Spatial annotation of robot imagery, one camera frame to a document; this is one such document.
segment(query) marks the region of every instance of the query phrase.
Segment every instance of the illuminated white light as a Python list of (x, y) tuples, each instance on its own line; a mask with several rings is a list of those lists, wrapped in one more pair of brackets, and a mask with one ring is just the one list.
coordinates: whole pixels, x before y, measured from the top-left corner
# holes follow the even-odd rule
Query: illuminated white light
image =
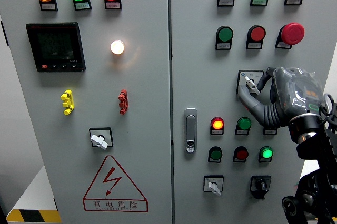
[(120, 40), (113, 41), (111, 43), (110, 49), (113, 54), (120, 55), (124, 51), (124, 43)]

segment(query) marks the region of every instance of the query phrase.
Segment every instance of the green push button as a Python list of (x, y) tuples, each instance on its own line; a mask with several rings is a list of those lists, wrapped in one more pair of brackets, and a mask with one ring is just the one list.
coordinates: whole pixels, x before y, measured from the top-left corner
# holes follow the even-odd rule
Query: green push button
[(222, 153), (221, 153), (220, 151), (218, 151), (218, 150), (213, 151), (213, 152), (211, 153), (211, 158), (212, 158), (213, 160), (219, 160), (221, 157), (222, 157)]
[(263, 147), (260, 150), (260, 155), (263, 158), (271, 158), (273, 156), (273, 149), (271, 147)]
[(251, 128), (252, 126), (252, 122), (249, 118), (247, 117), (242, 117), (237, 121), (237, 126), (241, 129), (241, 130), (248, 130)]
[(218, 37), (221, 41), (227, 42), (232, 39), (233, 31), (230, 28), (225, 27), (219, 31)]

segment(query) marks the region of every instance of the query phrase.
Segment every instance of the white wall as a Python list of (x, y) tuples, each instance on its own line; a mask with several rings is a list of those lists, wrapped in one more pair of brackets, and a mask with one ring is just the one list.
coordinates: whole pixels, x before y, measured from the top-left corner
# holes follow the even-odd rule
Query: white wall
[(6, 215), (40, 171), (43, 162), (1, 28), (0, 52), (0, 206)]

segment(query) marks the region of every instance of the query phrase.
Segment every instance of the white switch handle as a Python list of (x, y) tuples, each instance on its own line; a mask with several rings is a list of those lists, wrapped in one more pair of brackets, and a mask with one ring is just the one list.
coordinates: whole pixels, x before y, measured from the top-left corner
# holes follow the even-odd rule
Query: white switch handle
[(221, 196), (221, 192), (218, 189), (218, 187), (216, 186), (216, 183), (209, 182), (209, 188), (215, 195)]
[(260, 91), (256, 87), (256, 84), (251, 79), (249, 79), (247, 76), (245, 76), (244, 79), (246, 80), (246, 84), (248, 85), (250, 90), (254, 91), (257, 95), (259, 95)]
[(107, 148), (107, 142), (104, 141), (104, 138), (102, 136), (98, 137), (96, 135), (92, 135), (90, 141), (93, 143), (94, 146), (100, 147), (101, 149), (106, 150)]

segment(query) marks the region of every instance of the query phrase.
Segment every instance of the gray metal panel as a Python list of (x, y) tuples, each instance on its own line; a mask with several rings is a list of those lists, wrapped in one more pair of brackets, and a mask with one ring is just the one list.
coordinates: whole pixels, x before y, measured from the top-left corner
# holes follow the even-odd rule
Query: gray metal panel
[[(0, 12), (63, 223), (171, 223), (168, 0), (122, 0), (121, 11), (106, 11), (103, 0), (91, 0), (91, 11), (57, 3), (58, 12), (42, 12), (38, 0), (0, 0)], [(86, 72), (38, 73), (25, 29), (35, 22), (78, 22)], [(116, 39), (125, 44), (119, 57), (110, 52)], [(66, 89), (75, 100), (69, 116), (60, 100)], [(121, 89), (130, 105), (124, 116)], [(111, 127), (114, 147), (93, 148), (91, 127)], [(148, 213), (84, 211), (107, 155), (147, 198)]]
[[(322, 84), (328, 76), (336, 45), (335, 6), (337, 0), (303, 0), (301, 6), (284, 6), (284, 0), (269, 0), (268, 6), (250, 6), (250, 0), (235, 0), (234, 7), (218, 8), (216, 0), (171, 0), (173, 52), (173, 116), (175, 223), (286, 223), (283, 197), (293, 195), (303, 161), (287, 128), (276, 136), (263, 136), (263, 128), (236, 98), (238, 70), (277, 66), (300, 66), (317, 72)], [(275, 49), (279, 30), (290, 22), (306, 30), (303, 41), (291, 50)], [(215, 51), (215, 34), (220, 26), (234, 31), (232, 50)], [(249, 28), (266, 29), (262, 50), (246, 50)], [(268, 87), (259, 97), (267, 102)], [(198, 150), (187, 154), (183, 147), (183, 113), (198, 111)], [(223, 136), (210, 136), (210, 122), (225, 121)], [(237, 120), (252, 119), (249, 136), (234, 134)], [(237, 146), (245, 146), (249, 157), (233, 163)], [(207, 162), (212, 146), (222, 148), (220, 164)], [(270, 164), (258, 163), (263, 146), (274, 149)], [(204, 175), (224, 175), (221, 197), (203, 192)], [(270, 175), (265, 200), (251, 197), (252, 175)]]

